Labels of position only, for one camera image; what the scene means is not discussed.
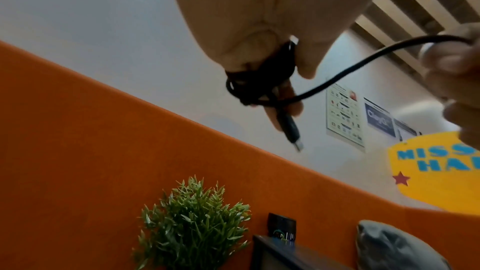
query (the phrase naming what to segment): artificial plant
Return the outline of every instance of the artificial plant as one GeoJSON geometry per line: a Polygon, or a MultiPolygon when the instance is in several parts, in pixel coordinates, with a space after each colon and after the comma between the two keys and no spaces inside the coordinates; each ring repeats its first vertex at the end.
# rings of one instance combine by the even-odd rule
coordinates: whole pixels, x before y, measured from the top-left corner
{"type": "Polygon", "coordinates": [[[144,230],[134,251],[137,270],[164,266],[169,270],[214,270],[248,245],[239,243],[248,230],[248,204],[224,205],[225,188],[204,189],[204,181],[190,177],[178,183],[160,204],[141,211],[144,230]]]}

